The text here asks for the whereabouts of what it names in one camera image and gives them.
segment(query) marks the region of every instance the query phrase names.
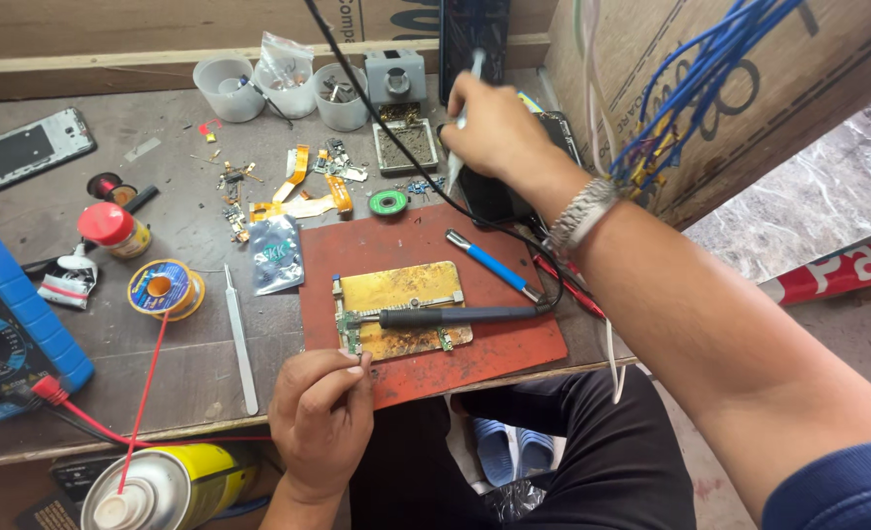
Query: white plastic container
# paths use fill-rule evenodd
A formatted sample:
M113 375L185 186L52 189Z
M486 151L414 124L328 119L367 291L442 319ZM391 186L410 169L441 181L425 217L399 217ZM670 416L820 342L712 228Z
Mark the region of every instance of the white plastic container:
M255 63L255 77L253 82L262 89L264 94L268 96L273 103L278 106L278 109L290 119L303 118L315 111L317 102L315 101L313 88L315 77L308 74L308 79L304 84L294 89L288 90L272 90L269 87L275 83L275 77L264 68L264 62L259 60ZM275 109L268 107L272 114L278 115Z
M350 70L360 82L361 88L366 90L367 75L364 74L364 71L352 66ZM332 103L320 96L323 91L327 90L327 87L324 86L324 80L331 76L334 76L338 83L346 82L349 84L350 82L347 73L344 72L339 63L329 64L319 69L309 79L313 82L314 98L317 101L317 112L320 114L320 118L327 127L337 131L347 132L359 129L370 118L370 111L367 110L359 97L347 103Z
M213 112L227 122L248 122L262 112L264 98L239 78L252 79L253 64L240 54L219 54L197 63L193 84L203 93Z

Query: black pants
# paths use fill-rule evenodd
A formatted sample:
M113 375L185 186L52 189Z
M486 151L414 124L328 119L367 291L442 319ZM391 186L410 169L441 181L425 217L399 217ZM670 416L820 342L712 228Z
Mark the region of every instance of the black pants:
M547 497L515 528L692 529L693 488L654 385L629 367L611 403L607 370L468 392L472 416L566 437ZM354 530L498 528L452 458L442 397L377 411L350 479Z

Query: smartphone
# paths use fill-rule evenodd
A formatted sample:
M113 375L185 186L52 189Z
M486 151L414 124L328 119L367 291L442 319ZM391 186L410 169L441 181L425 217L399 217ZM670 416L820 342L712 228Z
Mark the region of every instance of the smartphone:
M510 21L511 0L440 0L438 91L442 105L449 103L458 74L471 68L475 48L487 54L481 80L491 85L503 82Z
M67 108L0 135L0 188L95 149L82 114Z
M534 116L547 129L553 143L582 167L582 158L576 149L576 141L566 116L562 112L537 112ZM442 126L436 130L441 136ZM458 186L462 190L462 198L468 211L491 223L509 223L534 215L533 207L508 185L497 178L476 173L468 166L464 166L458 174Z

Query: wooden workbench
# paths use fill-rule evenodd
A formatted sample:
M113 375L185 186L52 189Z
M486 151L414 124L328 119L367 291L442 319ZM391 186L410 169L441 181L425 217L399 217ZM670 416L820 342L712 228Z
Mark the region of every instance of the wooden workbench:
M532 71L512 72L511 81L544 104ZM434 76L429 76L428 92L432 96L428 116L434 129L445 121L444 110L434 102ZM113 172L128 184L154 184L161 190L136 214L142 223L151 226L154 240L148 252L122 261L112 259L101 249L94 251L90 257L99 263L100 271L88 308L76 311L52 306L95 365L94 378L73 396L73 401L114 431L129 433L160 322L136 313L128 305L128 280L139 267L154 259L179 259L198 271L221 271L225 262L239 292L260 415L247 417L242 404L223 295L224 276L221 272L201 272L206 281L206 300L196 314L168 326L141 432L151 433L144 437L149 440L264 424L279 367L302 349L298 293L291 289L267 296L252 295L253 263L248 245L230 242L229 227L220 213L224 204L216 184L221 165L192 159L190 155L205 159L222 149L219 162L229 160L235 166L254 161L254 175L265 183L247 180L243 204L267 201L285 181L287 150L296 143L315 148L327 138L341 138L356 163L368 162L374 170L377 163L370 125L338 133L325 127L315 111L296 120L294 129L289 130L284 121L265 110L251 122L224 124L216 130L218 142L207 144L196 126L215 115L197 90L176 90L0 103L0 134L68 106L82 112L98 149L0 191L0 239L18 262L72 250L79 239L76 219L95 202L85 189L90 176ZM160 140L158 147L133 161L125 159L126 153L151 138ZM377 171L370 173L367 182L348 186L354 202L353 219L370 214L367 197L371 191L419 178L382 178ZM301 188L316 196L324 195L327 189L324 179L314 176L305 179ZM423 208L437 201L434 193L429 194L429 202L423 201L421 195L412 195L410 208ZM340 222L336 212L331 211L301 220L300 224L307 229ZM554 290L555 283L547 282L545 287ZM567 358L478 386L607 366L600 321L581 310L568 295L563 297L556 316L569 347ZM616 342L616 355L623 359L621 362L633 359L620 340ZM0 464L105 447L41 412L0 423Z

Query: marble wall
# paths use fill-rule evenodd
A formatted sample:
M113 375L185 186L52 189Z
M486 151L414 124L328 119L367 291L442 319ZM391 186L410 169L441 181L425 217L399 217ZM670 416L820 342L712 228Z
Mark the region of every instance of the marble wall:
M862 113L684 235L761 283L871 236L871 121Z

